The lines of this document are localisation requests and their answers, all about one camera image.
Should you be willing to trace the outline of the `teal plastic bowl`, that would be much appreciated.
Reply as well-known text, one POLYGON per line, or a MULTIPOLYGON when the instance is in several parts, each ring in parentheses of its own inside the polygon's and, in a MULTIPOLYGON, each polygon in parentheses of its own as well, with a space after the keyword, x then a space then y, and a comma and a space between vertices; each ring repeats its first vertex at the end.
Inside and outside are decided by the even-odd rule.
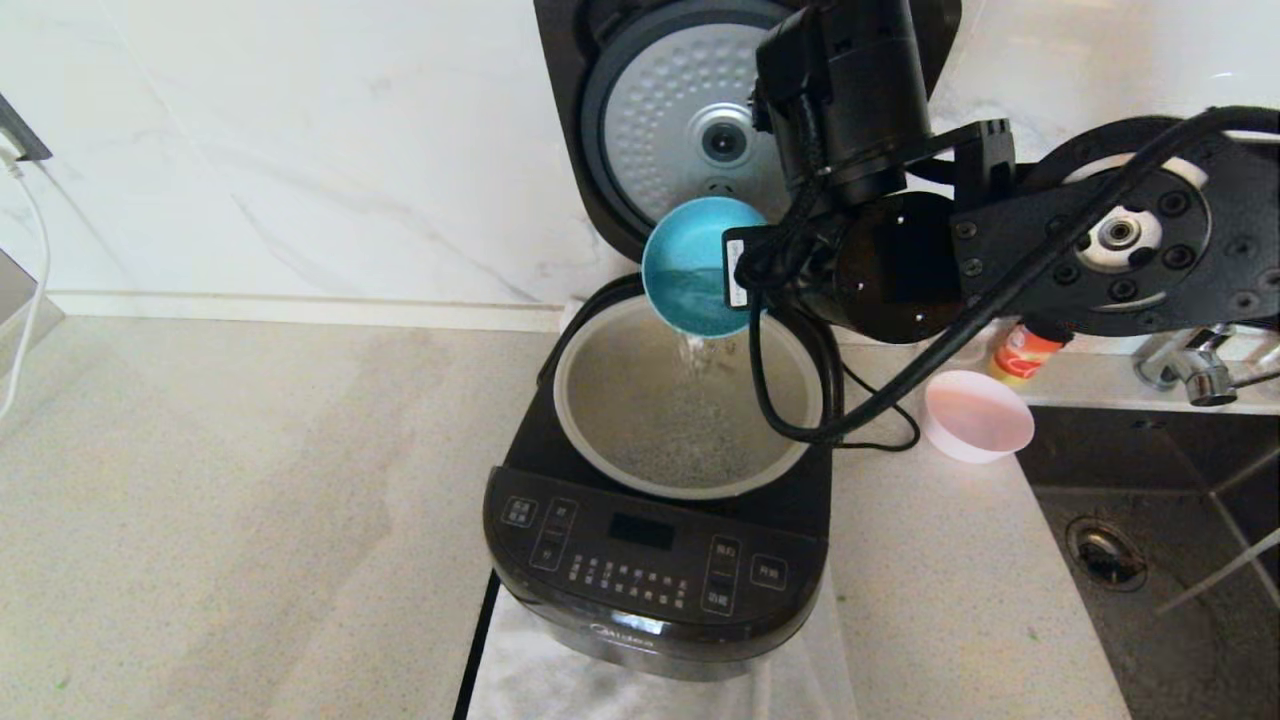
POLYGON ((724 304, 745 314, 748 297, 732 279, 727 261, 737 260, 742 242, 735 240, 732 251, 724 249, 724 233, 741 228, 767 227, 765 218, 753 206, 727 197, 695 199, 678 205, 663 217, 650 233, 641 260, 644 272, 664 269, 699 269, 718 266, 724 273, 724 304))

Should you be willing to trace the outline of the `black rice cooker lid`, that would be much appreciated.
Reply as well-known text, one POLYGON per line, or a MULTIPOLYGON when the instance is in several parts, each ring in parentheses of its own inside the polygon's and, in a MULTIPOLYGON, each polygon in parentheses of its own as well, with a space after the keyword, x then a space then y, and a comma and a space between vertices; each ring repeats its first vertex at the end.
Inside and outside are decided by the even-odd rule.
POLYGON ((795 188, 753 124, 756 46, 806 0, 534 0, 579 193, 603 240, 639 261, 694 199, 777 222, 795 188))

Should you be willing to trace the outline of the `pink plastic bowl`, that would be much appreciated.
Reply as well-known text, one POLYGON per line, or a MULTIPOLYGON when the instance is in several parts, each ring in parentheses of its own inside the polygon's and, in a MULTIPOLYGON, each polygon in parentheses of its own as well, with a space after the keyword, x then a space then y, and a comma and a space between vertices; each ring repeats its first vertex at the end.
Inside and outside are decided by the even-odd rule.
POLYGON ((951 370, 925 384, 922 432, 954 460, 989 464, 1024 450, 1036 420, 1012 388, 977 372, 951 370))

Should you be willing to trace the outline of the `white raw rice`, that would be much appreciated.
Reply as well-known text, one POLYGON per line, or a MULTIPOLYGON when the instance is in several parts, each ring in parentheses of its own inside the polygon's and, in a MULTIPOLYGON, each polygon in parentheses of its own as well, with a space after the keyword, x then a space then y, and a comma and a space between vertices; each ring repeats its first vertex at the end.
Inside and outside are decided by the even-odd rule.
POLYGON ((754 477, 774 462, 773 443, 760 439, 733 407, 678 396, 648 409, 611 441, 621 470, 672 489, 710 489, 754 477))

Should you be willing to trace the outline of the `grey inner pot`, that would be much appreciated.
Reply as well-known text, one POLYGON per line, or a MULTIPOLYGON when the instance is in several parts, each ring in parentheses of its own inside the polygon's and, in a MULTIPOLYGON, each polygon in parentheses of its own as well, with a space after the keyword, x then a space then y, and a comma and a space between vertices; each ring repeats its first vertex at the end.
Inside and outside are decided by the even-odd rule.
POLYGON ((759 489, 799 465, 808 445, 783 437, 764 418, 753 382, 750 341, 746 331, 735 336, 723 347, 726 354, 707 393, 692 398, 733 407, 756 437, 773 443, 774 462, 758 475, 710 489, 672 489, 641 480, 611 461, 611 441, 618 439, 626 425, 678 397, 672 386, 669 329, 641 295, 604 307, 570 337, 552 386, 557 418, 570 443, 591 466, 631 489, 687 501, 759 489))

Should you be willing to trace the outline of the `black rice cooker base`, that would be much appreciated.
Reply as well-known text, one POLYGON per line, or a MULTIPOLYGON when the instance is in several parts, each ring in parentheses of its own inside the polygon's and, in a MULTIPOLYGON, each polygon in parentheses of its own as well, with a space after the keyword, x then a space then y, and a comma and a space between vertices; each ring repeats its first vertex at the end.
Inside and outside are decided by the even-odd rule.
POLYGON ((612 281, 572 315, 483 505, 500 584, 559 643, 659 676, 737 676, 810 618, 829 547, 833 450, 808 445, 778 480, 728 498, 646 495, 591 466, 556 414, 556 364, 604 307, 646 297, 612 281))

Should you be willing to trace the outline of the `yellow capped detergent bottle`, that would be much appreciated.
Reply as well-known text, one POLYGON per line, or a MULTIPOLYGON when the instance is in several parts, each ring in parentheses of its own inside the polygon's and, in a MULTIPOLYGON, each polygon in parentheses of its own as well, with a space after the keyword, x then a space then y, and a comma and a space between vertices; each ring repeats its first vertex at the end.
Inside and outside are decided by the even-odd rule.
POLYGON ((987 372, 1006 386, 1024 386, 1071 340, 1073 334, 1051 324, 1020 322, 996 345, 987 372))

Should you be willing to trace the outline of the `chrome faucet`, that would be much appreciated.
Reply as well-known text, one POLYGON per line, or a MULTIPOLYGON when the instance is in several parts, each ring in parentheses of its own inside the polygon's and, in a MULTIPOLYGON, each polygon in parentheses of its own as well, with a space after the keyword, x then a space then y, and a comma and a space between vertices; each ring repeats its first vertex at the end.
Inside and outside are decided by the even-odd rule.
POLYGON ((1220 356, 1221 347, 1236 337, 1234 324, 1219 323, 1166 333, 1138 352, 1133 372, 1149 388, 1187 392, 1193 407, 1220 407, 1238 400, 1238 391, 1280 380, 1280 346, 1265 354, 1260 368, 1234 377, 1220 356))

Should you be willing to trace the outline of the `metal sink drain strainer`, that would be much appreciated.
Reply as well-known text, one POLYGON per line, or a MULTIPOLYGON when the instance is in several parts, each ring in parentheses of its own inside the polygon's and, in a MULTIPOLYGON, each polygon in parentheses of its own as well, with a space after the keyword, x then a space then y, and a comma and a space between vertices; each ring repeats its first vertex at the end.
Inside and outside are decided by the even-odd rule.
POLYGON ((1146 587, 1149 564, 1114 524, 1093 516, 1074 518, 1066 524, 1064 543, 1070 564, 1102 589, 1133 593, 1146 587))

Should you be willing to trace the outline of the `thin clear water stream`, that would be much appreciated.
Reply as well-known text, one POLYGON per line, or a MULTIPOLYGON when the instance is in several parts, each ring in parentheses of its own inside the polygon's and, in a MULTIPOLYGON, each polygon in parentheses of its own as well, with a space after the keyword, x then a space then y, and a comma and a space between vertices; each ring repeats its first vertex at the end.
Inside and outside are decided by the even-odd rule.
POLYGON ((1271 530, 1267 536, 1262 537, 1260 541, 1257 541, 1245 551, 1235 556, 1231 561, 1226 562, 1219 570, 1213 571, 1204 579, 1197 582, 1190 588, 1183 591, 1180 594, 1171 598, 1169 602, 1160 605, 1155 610, 1155 614, 1157 616, 1162 616, 1167 612, 1171 612, 1174 609, 1179 609, 1184 603, 1193 601, 1198 596, 1212 589, 1220 582, 1228 579, 1235 571, 1243 569, 1245 565, 1252 564, 1258 556, 1261 556, 1266 551, 1270 551, 1272 547, 1276 547, 1277 544, 1280 544, 1280 527, 1275 530, 1271 530))

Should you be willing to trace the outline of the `black strip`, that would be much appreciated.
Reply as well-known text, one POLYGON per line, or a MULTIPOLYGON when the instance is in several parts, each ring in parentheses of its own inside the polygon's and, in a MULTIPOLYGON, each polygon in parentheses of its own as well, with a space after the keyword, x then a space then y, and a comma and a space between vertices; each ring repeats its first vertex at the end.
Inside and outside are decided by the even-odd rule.
POLYGON ((480 611, 475 623, 468 657, 463 666, 463 675, 457 691, 454 710, 451 720, 468 720, 475 684, 483 662, 486 638, 492 624, 492 615, 497 603, 500 579, 495 571, 490 570, 480 611))

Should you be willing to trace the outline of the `white translucent mat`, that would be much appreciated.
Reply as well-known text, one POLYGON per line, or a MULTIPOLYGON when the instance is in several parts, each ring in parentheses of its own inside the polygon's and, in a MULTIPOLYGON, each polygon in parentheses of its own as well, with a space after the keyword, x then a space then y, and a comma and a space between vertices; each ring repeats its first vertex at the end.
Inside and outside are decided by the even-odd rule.
POLYGON ((502 585, 468 720, 861 720, 824 578, 804 626, 739 676, 681 682, 563 647, 502 585))

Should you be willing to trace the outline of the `grey metal panel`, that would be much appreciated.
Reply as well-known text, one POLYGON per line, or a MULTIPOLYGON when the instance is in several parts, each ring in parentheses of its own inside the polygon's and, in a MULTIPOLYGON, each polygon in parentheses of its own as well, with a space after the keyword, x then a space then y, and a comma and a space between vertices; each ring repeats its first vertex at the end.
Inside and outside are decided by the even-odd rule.
MULTIPOLYGON (((35 277, 0 250, 0 386, 12 372, 35 291, 35 277)), ((64 318, 60 307, 51 300, 42 299, 28 350, 38 345, 64 318)))

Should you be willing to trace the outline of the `dark wall socket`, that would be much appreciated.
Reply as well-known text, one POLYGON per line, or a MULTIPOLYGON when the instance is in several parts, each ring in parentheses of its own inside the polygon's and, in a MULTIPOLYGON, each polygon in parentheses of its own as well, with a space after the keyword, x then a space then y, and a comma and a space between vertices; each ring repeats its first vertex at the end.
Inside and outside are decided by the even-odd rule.
POLYGON ((29 127, 12 102, 0 94, 0 165, 29 163, 41 167, 52 159, 49 146, 29 127))

